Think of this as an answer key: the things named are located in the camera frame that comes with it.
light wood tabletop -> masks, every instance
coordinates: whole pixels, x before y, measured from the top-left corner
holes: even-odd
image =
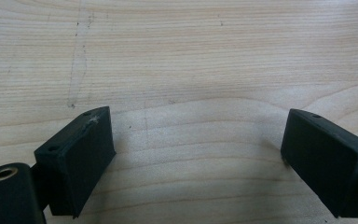
[[[117,155],[53,223],[358,223],[281,159],[290,108],[358,135],[358,1],[0,0],[0,165],[109,105]]]

wooden table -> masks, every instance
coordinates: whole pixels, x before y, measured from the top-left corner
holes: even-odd
[[[292,107],[358,134],[358,1],[0,0],[0,165],[103,105],[118,154],[48,224],[358,223],[280,156]]]

screw hole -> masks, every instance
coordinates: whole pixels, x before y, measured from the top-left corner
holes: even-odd
[[[59,147],[49,147],[48,151],[57,151]]]
[[[19,171],[19,169],[17,169],[16,167],[7,167],[7,168],[0,170],[0,181],[11,178],[18,171]]]

